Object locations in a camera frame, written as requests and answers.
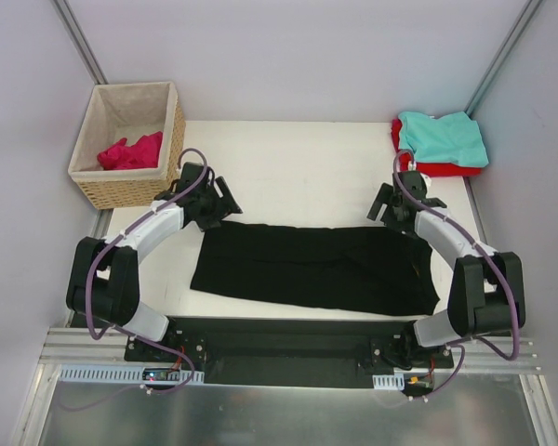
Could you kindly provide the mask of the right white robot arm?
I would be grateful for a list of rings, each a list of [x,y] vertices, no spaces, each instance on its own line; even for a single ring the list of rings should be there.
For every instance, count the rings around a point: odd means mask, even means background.
[[[420,172],[396,171],[391,184],[381,185],[368,213],[387,229],[426,242],[453,272],[446,309],[408,323],[382,348],[381,358],[410,370],[434,351],[477,339],[502,359],[516,360],[525,324],[521,259],[477,241],[427,191]]]

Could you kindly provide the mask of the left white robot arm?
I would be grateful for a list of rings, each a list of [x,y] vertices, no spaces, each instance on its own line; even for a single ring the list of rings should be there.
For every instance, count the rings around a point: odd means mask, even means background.
[[[136,337],[157,361],[178,350],[178,329],[169,317],[140,299],[140,263],[168,237],[195,223],[215,229],[242,209],[223,177],[202,164],[186,163],[180,178],[157,194],[148,211],[109,238],[85,237],[76,246],[66,306],[93,327],[103,321]]]

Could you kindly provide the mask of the black t shirt with flower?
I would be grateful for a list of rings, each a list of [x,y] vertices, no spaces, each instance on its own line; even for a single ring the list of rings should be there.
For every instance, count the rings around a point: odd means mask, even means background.
[[[393,317],[433,314],[432,249],[383,227],[294,228],[224,221],[205,233],[194,291]]]

